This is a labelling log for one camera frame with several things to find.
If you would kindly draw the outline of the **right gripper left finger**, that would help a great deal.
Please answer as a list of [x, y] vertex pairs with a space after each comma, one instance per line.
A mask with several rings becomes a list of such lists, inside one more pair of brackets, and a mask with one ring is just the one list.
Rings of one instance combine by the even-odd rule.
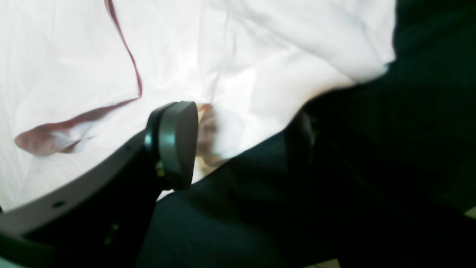
[[21, 268], [132, 268], [161, 192], [192, 184], [195, 102], [154, 110], [96, 167], [1, 214], [1, 260]]

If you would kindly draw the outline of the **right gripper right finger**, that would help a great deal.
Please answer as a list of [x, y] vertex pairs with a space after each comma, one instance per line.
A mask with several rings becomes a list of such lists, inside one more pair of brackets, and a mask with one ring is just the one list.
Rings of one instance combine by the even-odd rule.
[[312, 115], [306, 188], [315, 261], [342, 268], [474, 268], [475, 121], [438, 111]]

